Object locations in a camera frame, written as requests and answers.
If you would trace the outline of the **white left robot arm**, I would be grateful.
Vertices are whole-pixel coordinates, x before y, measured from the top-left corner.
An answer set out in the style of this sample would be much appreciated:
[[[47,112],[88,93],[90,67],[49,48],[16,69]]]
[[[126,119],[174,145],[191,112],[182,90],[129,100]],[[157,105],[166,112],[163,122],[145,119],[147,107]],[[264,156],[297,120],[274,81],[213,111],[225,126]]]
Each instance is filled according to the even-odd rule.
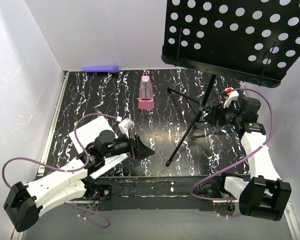
[[[133,157],[140,161],[154,155],[138,135],[119,137],[111,130],[103,130],[59,171],[54,171],[38,180],[10,187],[3,209],[17,232],[32,227],[49,210],[78,198],[91,200],[97,189],[93,185],[93,173],[107,172],[106,161],[111,157]]]

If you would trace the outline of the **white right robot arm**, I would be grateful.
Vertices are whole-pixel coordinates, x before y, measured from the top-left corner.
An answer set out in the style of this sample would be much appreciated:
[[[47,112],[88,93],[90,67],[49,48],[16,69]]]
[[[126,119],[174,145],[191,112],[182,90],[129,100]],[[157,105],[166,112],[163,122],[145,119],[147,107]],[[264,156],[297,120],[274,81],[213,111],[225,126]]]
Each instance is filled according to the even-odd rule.
[[[265,143],[266,130],[257,122],[260,101],[244,97],[235,107],[235,100],[236,96],[227,96],[224,103],[212,107],[206,120],[212,126],[234,126],[248,156],[250,180],[225,174],[223,182],[216,186],[217,195],[222,199],[235,197],[242,215],[279,221],[290,198],[291,185],[281,180],[273,166]]]

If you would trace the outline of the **black folding music stand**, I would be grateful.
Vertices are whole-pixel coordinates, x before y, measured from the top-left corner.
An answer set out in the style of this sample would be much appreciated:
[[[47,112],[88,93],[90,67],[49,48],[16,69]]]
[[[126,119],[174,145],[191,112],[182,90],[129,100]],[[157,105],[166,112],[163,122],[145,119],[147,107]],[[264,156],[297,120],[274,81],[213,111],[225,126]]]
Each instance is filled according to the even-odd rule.
[[[300,57],[300,0],[169,0],[165,64],[277,88]]]

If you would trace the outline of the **aluminium left side rail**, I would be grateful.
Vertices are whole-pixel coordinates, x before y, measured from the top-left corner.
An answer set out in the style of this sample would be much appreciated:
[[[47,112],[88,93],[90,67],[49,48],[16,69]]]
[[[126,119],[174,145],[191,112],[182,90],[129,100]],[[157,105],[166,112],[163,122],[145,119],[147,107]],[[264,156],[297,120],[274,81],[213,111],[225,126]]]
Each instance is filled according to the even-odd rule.
[[[62,101],[63,101],[63,97],[64,97],[64,94],[65,94],[65,90],[66,90],[66,86],[67,86],[67,82],[68,82],[68,78],[69,78],[69,73],[70,73],[69,71],[64,71],[63,72],[63,81],[62,81],[61,89],[60,89],[59,96],[58,96],[58,99],[57,99],[57,102],[56,102],[56,106],[55,106],[55,109],[54,109],[54,112],[53,112],[52,122],[51,122],[51,125],[50,125],[47,140],[46,140],[44,150],[43,150],[41,160],[40,160],[40,162],[42,164],[46,164],[47,160],[48,160],[48,157],[49,157],[49,152],[50,152],[51,144],[52,144],[52,141],[53,141],[53,135],[54,135],[55,127],[56,127],[56,124],[57,124],[57,120],[58,120],[61,104],[62,104]]]

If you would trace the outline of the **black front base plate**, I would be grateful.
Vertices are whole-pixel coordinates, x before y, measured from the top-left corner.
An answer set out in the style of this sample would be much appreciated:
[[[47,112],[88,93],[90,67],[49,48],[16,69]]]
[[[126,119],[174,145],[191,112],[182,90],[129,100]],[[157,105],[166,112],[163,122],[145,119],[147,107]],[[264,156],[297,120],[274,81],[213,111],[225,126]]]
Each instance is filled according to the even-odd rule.
[[[212,201],[190,195],[190,188],[202,176],[99,177],[97,186],[109,187],[98,209],[112,210],[176,210],[213,211]]]

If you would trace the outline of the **pink metronome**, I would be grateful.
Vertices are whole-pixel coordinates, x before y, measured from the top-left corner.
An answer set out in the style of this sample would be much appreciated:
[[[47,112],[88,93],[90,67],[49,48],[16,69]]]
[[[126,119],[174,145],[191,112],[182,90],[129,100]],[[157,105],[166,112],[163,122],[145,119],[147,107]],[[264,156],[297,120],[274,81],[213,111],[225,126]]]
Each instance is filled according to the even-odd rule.
[[[140,110],[153,110],[154,107],[155,103],[152,82],[148,75],[144,75],[140,80],[138,108]]]

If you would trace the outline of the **purple cylindrical case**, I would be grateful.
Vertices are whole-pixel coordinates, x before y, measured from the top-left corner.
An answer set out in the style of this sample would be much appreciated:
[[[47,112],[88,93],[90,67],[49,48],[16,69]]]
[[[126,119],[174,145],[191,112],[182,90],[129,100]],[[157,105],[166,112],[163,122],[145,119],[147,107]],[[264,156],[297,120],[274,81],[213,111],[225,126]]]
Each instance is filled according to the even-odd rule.
[[[85,73],[117,73],[119,67],[117,65],[107,65],[107,66],[89,66],[82,69]]]

